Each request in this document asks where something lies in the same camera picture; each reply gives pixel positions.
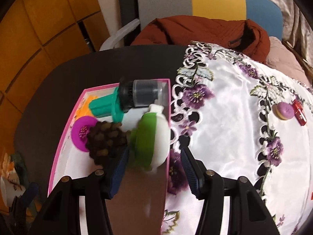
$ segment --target white cup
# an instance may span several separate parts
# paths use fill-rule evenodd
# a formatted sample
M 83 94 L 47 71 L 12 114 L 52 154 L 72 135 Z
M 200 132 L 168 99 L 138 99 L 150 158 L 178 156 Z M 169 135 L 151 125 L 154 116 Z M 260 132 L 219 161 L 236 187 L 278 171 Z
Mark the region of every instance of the white cup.
M 7 207 L 12 206 L 15 196 L 19 197 L 25 192 L 24 186 L 10 183 L 4 177 L 0 178 L 0 188 L 4 205 Z

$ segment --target screw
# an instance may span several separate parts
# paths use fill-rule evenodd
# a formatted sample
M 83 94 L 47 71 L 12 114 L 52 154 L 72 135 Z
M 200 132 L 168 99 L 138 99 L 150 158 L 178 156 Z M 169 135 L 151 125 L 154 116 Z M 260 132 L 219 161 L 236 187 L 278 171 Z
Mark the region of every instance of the screw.
M 61 178 L 61 181 L 66 183 L 67 181 L 69 181 L 69 176 L 64 176 Z
M 212 171 L 211 169 L 208 169 L 205 173 L 210 177 L 212 177 L 215 174 L 215 172 Z
M 240 177 L 239 180 L 242 182 L 242 183 L 247 183 L 248 182 L 248 179 L 244 176 Z
M 102 176 L 104 174 L 104 171 L 102 169 L 97 169 L 95 172 L 96 176 Z

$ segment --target chair backrest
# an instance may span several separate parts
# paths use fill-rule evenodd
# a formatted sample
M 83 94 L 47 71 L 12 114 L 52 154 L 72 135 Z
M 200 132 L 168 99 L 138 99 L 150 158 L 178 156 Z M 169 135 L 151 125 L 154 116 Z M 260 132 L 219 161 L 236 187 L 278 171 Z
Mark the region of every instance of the chair backrest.
M 138 0 L 140 27 L 155 18 L 194 15 L 212 19 L 251 19 L 269 36 L 282 39 L 281 10 L 269 0 Z

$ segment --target tabletop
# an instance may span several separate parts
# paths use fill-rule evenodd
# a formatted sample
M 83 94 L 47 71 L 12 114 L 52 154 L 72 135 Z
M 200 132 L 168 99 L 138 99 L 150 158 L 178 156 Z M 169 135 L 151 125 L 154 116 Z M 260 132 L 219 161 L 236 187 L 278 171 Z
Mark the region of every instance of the tabletop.
M 186 47 L 143 45 L 72 59 L 55 68 L 27 105 L 14 137 L 29 181 L 47 198 L 51 166 L 66 121 L 82 91 L 125 80 L 169 78 L 173 84 Z

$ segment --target pink fabric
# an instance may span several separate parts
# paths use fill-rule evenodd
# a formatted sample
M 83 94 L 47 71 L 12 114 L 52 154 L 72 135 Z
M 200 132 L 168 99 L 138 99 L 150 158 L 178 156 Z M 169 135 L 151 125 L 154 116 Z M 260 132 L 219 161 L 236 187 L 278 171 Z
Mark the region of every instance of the pink fabric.
M 306 74 L 297 59 L 276 37 L 270 37 L 270 52 L 266 58 L 267 66 L 311 87 Z

